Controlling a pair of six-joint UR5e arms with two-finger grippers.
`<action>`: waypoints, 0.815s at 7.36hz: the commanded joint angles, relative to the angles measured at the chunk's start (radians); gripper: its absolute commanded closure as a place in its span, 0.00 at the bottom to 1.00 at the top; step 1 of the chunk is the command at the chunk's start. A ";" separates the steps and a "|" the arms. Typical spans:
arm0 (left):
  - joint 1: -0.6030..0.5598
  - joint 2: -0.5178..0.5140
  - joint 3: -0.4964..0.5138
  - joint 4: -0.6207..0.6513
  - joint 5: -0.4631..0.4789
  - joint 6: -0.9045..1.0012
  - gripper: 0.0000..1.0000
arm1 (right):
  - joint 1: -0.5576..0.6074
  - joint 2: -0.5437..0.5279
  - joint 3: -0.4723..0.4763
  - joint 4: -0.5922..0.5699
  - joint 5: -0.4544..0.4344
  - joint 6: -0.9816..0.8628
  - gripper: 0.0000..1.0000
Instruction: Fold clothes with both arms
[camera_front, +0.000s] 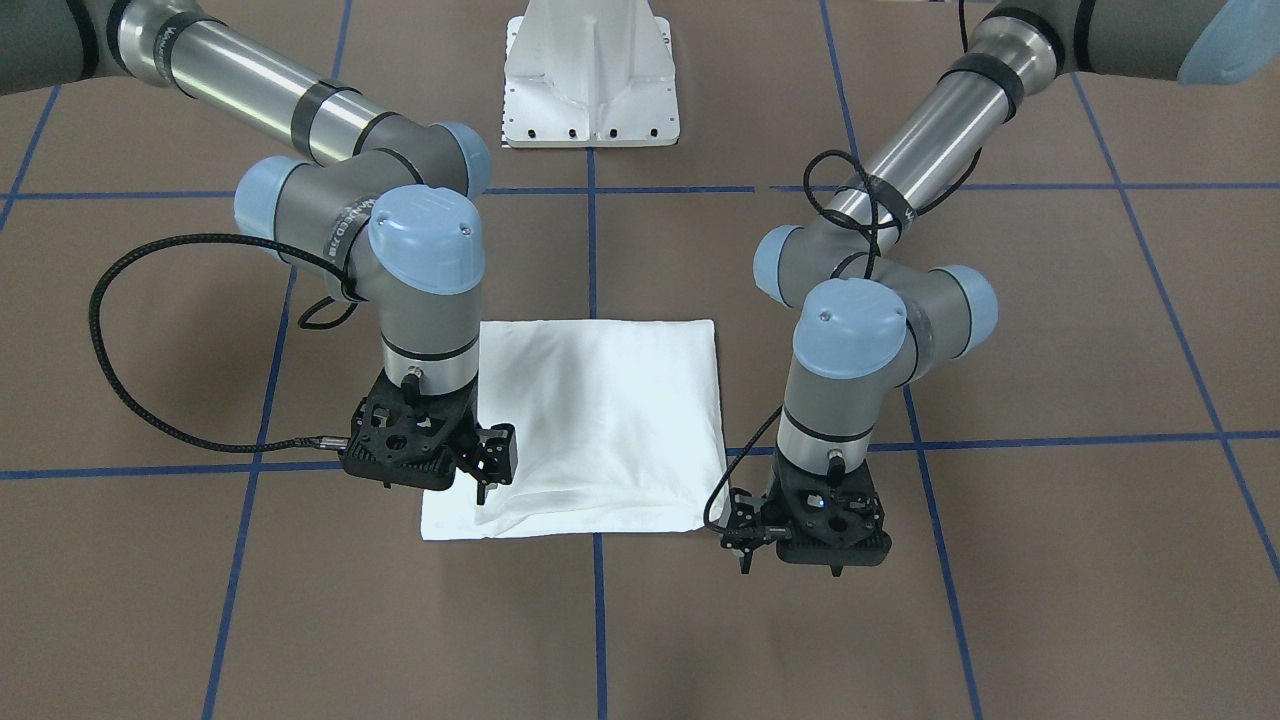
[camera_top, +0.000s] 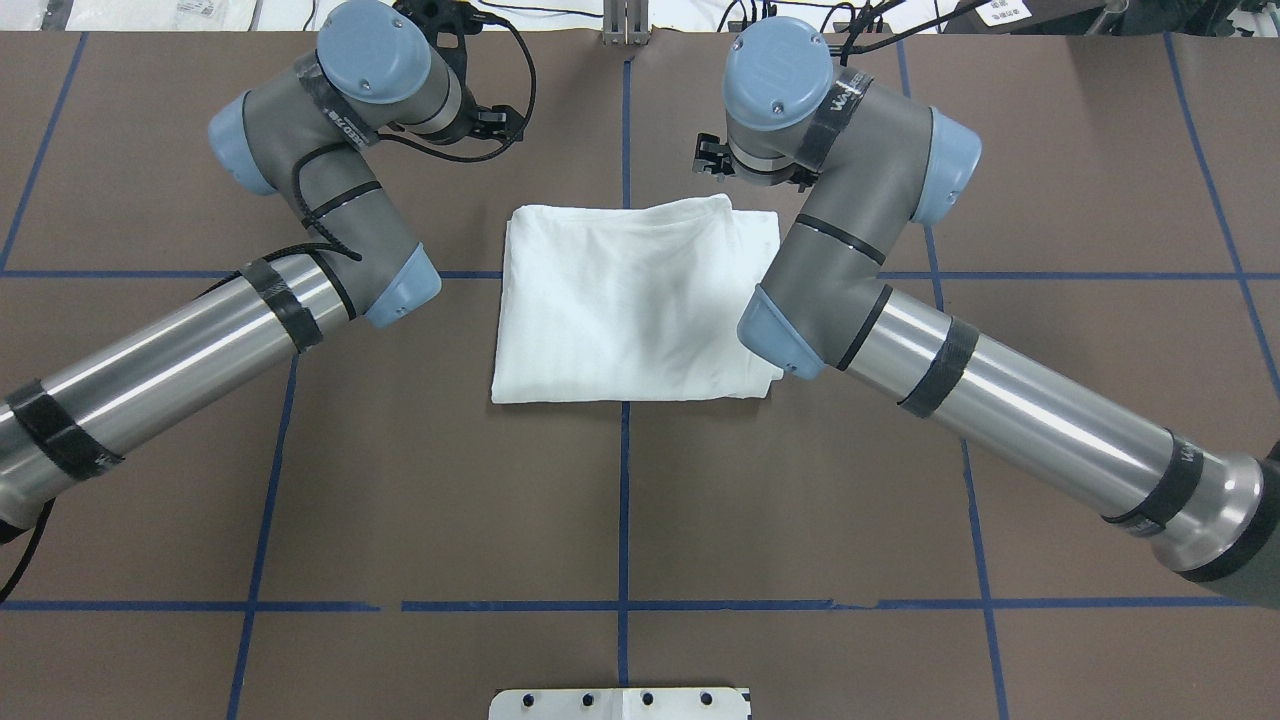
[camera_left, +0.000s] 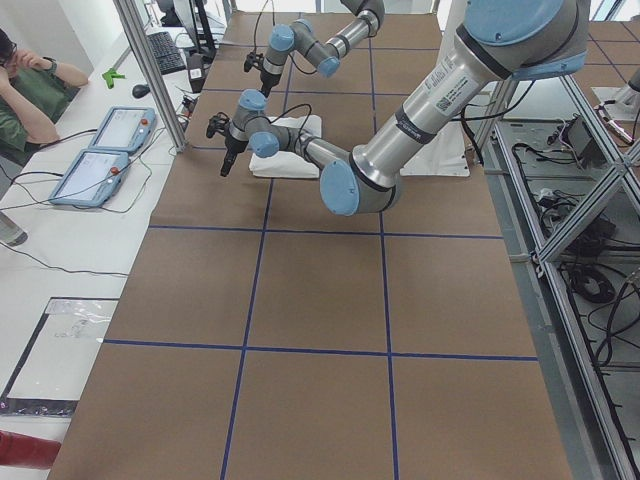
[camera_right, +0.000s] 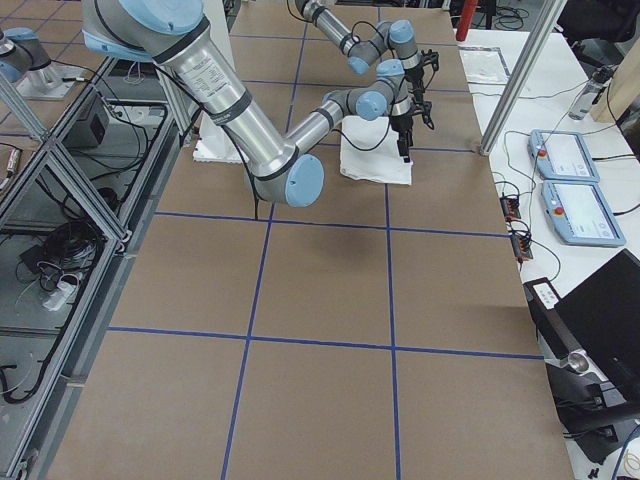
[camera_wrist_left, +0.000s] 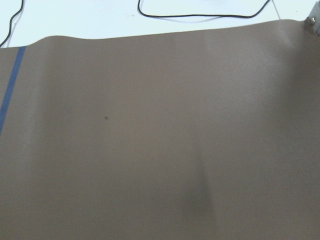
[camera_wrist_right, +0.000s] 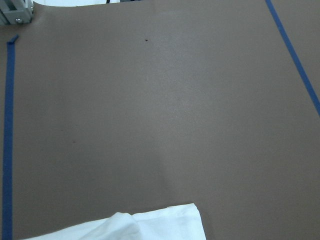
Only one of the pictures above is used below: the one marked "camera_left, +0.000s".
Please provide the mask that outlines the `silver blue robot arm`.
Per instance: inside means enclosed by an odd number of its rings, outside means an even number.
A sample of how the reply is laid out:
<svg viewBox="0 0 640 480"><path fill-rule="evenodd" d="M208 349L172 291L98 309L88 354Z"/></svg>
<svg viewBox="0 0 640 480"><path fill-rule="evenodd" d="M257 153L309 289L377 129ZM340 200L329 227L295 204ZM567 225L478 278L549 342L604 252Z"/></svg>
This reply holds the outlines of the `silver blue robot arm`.
<svg viewBox="0 0 640 480"><path fill-rule="evenodd" d="M318 73L328 78L336 73L341 60L356 45L377 35L386 14L382 1L342 1L341 4L355 19L326 42L316 37L309 21L297 19L289 25L276 24L272 28L266 53L257 54L252 63L246 58L246 72L252 67L260 71L260 91L265 97L280 82L286 61L293 52L298 52Z"/></svg>
<svg viewBox="0 0 640 480"><path fill-rule="evenodd" d="M265 114L266 96L292 52L329 77L355 45L378 33L383 2L344 5L355 18L325 43L306 20L273 27L267 52L258 59L262 87L242 93L223 127L222 175L246 149L261 158L291 152L319 168L321 198L332 213L382 212L400 196L401 169L488 83L569 75L587 55L586 1L469 1L447 55L367 144L346 151L303 128L275 125Z"/></svg>

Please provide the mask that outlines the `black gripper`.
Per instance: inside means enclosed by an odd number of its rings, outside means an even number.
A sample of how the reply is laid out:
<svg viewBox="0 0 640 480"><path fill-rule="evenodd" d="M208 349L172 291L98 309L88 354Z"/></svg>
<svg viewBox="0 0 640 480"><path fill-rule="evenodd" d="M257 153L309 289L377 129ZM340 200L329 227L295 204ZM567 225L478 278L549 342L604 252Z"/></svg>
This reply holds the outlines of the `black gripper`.
<svg viewBox="0 0 640 480"><path fill-rule="evenodd" d="M233 168L237 156L246 150L246 133L236 127L225 130L226 154L220 169L220 175L227 177Z"/></svg>
<svg viewBox="0 0 640 480"><path fill-rule="evenodd" d="M261 69L260 79L262 86L260 92L268 98L271 90L279 84L281 80L281 66L264 62Z"/></svg>

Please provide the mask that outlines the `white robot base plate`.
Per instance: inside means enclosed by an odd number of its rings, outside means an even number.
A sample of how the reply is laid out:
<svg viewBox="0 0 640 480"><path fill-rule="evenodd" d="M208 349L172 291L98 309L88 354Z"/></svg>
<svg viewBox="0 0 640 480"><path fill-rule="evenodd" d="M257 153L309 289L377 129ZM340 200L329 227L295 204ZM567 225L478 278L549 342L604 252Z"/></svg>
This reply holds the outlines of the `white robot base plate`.
<svg viewBox="0 0 640 480"><path fill-rule="evenodd" d="M469 177L462 127L447 124L400 170L402 176Z"/></svg>

